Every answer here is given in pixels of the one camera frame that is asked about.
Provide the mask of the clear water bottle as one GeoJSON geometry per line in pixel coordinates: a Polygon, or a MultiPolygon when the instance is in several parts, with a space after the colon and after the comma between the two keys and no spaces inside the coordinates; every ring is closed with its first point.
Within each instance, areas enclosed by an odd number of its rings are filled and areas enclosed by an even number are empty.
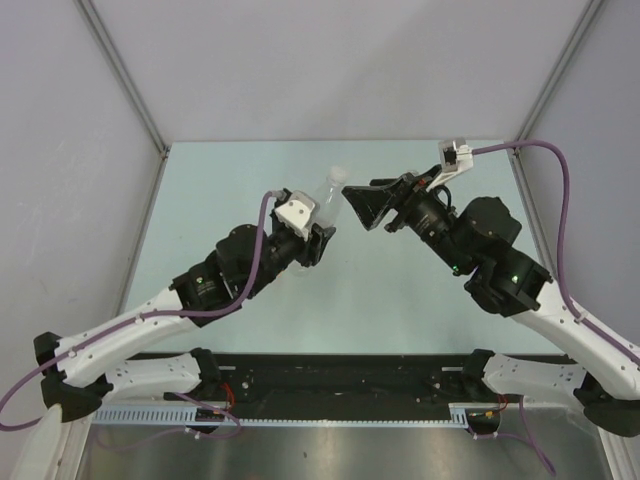
{"type": "MultiPolygon", "coordinates": [[[[335,227],[336,220],[339,216],[344,201],[344,198],[342,196],[342,189],[344,188],[346,182],[344,184],[334,182],[329,178],[328,173],[326,179],[316,189],[316,191],[312,194],[309,194],[319,204],[319,211],[315,215],[313,225],[319,224],[322,227],[335,227]]],[[[295,269],[295,272],[297,274],[303,274],[304,272],[307,272],[308,269],[309,268],[303,268],[299,265],[295,269]]]]}

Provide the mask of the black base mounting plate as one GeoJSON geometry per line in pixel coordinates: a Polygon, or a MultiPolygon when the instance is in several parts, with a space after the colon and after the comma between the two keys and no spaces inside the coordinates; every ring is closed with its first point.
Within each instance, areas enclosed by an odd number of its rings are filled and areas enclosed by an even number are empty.
{"type": "Polygon", "coordinates": [[[406,419],[453,403],[515,406],[514,390],[492,393],[465,379],[465,354],[324,355],[221,354],[210,386],[190,398],[230,403],[233,415],[344,415],[348,419],[406,419]]]}

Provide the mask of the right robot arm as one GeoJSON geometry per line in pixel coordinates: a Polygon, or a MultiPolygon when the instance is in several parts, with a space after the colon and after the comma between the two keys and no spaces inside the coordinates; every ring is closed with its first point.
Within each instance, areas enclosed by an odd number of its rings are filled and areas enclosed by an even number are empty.
{"type": "Polygon", "coordinates": [[[522,229],[498,197],[477,197],[462,212],[445,186],[432,184],[436,172],[406,173],[346,186],[342,194],[366,230],[395,217],[384,228],[410,228],[456,276],[485,312],[510,318],[537,332],[569,358],[568,364],[525,361],[475,350],[461,376],[473,401],[511,394],[566,406],[609,433],[639,434],[639,366],[625,341],[590,315],[570,316],[558,280],[513,243],[522,229]]]}

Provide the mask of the right aluminium frame post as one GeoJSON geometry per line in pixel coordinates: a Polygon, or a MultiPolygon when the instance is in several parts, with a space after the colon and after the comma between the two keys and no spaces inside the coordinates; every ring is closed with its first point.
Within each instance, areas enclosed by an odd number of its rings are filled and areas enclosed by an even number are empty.
{"type": "Polygon", "coordinates": [[[533,104],[513,135],[513,140],[526,140],[531,137],[608,4],[609,1],[606,0],[586,2],[533,104]]]}

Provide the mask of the aluminium frame post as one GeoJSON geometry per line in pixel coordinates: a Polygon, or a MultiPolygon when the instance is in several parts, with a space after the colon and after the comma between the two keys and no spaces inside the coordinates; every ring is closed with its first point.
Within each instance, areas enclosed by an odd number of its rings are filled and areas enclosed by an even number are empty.
{"type": "Polygon", "coordinates": [[[169,146],[165,142],[136,82],[113,40],[109,29],[95,3],[90,0],[74,0],[74,6],[85,22],[90,35],[103,55],[114,79],[119,84],[132,112],[140,122],[146,136],[157,153],[164,158],[169,146]]]}
{"type": "Polygon", "coordinates": [[[513,135],[513,140],[526,140],[531,137],[608,4],[609,1],[606,0],[586,2],[533,104],[513,135]]]}

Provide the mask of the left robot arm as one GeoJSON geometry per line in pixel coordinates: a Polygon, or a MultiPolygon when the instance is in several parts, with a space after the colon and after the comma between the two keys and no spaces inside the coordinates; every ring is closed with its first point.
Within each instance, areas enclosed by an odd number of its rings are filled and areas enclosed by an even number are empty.
{"type": "Polygon", "coordinates": [[[44,369],[44,404],[60,406],[63,421],[70,422],[116,399],[214,397],[222,374],[211,351],[194,348],[152,360],[139,360],[137,354],[240,310],[245,299],[255,297],[293,262],[317,265],[335,232],[313,225],[303,239],[279,222],[270,234],[256,225],[238,226],[203,262],[138,308],[75,336],[39,335],[34,349],[44,369]]]}

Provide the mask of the left aluminium frame post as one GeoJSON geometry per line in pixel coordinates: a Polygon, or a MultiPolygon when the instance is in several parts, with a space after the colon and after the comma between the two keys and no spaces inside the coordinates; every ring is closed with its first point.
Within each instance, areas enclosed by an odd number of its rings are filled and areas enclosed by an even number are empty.
{"type": "Polygon", "coordinates": [[[90,0],[74,0],[74,6],[85,22],[90,35],[103,55],[114,79],[119,84],[132,112],[140,122],[146,136],[157,153],[164,158],[169,146],[165,142],[136,82],[113,40],[109,29],[95,3],[90,0]]]}

